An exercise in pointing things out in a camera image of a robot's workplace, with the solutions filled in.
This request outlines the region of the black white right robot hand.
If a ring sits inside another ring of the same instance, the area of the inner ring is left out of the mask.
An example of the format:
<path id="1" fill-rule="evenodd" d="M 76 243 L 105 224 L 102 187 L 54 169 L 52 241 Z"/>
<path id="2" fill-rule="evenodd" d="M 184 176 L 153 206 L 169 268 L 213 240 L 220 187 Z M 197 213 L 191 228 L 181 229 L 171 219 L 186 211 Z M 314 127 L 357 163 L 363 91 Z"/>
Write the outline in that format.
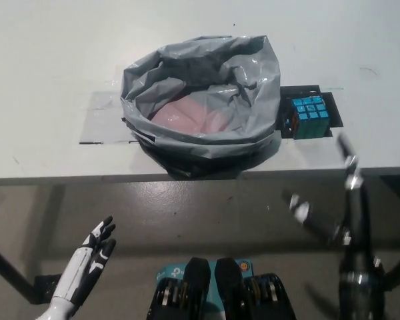
<path id="1" fill-rule="evenodd" d="M 295 220 L 322 241 L 344 249 L 340 278 L 346 282 L 365 281 L 376 272 L 371 246 L 371 223 L 366 185 L 358 168 L 358 156 L 348 138 L 337 137 L 345 167 L 345 214 L 338 223 L 298 194 L 284 191 L 282 198 Z"/>

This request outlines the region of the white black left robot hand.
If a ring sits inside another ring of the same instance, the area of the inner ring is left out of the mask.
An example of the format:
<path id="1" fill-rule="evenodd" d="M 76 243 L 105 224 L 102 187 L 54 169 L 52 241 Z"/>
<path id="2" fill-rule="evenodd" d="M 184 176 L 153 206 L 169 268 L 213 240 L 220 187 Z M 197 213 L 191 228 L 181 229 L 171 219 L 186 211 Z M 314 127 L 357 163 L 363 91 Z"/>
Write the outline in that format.
<path id="1" fill-rule="evenodd" d="M 114 229 L 109 216 L 88 234 L 62 273 L 54 298 L 62 298 L 76 307 L 84 304 L 116 246 L 116 240 L 110 238 Z"/>

